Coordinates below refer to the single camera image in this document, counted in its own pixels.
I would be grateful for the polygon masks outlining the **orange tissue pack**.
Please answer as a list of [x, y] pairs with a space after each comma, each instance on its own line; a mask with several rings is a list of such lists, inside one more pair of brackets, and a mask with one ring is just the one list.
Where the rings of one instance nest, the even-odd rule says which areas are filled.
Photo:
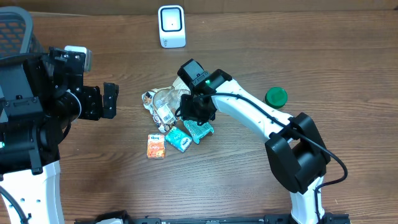
[[163, 134], [149, 134], [147, 138], [147, 158], [164, 159], [165, 153], [165, 136]]

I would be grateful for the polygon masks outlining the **teal tissue pack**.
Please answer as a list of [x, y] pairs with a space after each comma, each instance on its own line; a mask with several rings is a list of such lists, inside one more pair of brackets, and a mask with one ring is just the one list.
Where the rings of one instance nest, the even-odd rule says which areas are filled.
[[165, 140], [180, 152], [185, 152], [193, 141], [189, 135], [175, 126], [165, 136]]

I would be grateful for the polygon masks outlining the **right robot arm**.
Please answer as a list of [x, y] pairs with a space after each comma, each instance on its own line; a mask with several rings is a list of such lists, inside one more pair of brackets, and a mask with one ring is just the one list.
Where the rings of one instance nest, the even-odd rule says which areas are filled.
[[244, 90], [231, 75], [206, 71], [190, 59], [177, 75], [190, 90], [182, 95], [176, 115], [203, 125], [225, 113], [264, 142], [274, 177], [290, 192], [290, 219], [295, 223], [323, 223], [325, 211], [317, 187], [323, 182], [330, 156], [308, 115], [292, 116], [266, 105]]

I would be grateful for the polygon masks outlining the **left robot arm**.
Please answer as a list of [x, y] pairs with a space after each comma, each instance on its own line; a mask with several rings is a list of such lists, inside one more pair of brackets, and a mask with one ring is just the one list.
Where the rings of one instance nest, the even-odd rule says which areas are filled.
[[116, 116], [119, 87], [84, 85], [92, 53], [50, 48], [1, 59], [1, 196], [12, 223], [63, 223], [59, 144], [77, 119]]

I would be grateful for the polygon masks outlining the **light green tissue pack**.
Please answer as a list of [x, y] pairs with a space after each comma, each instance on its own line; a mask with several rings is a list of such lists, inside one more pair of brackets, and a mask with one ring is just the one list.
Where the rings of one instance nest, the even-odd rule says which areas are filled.
[[199, 144], [200, 139], [205, 137], [207, 134], [214, 133], [214, 129], [210, 123], [204, 123], [200, 126], [196, 121], [185, 120], [183, 121], [183, 124], [196, 144]]

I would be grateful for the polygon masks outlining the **green lid jar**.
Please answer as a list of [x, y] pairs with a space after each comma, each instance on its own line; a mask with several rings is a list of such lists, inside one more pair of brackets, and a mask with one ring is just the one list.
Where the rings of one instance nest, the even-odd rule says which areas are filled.
[[265, 95], [265, 102], [271, 108], [282, 108], [288, 100], [287, 92], [281, 87], [270, 88]]

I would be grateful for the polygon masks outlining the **beige brown snack pouch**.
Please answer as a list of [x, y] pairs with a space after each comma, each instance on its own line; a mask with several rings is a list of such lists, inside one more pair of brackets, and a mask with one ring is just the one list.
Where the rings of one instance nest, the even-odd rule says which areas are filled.
[[177, 124], [179, 118], [175, 116], [175, 112], [184, 94], [189, 95], [190, 90], [180, 77], [169, 87], [154, 88], [142, 94], [144, 108], [150, 112], [161, 133], [170, 131]]

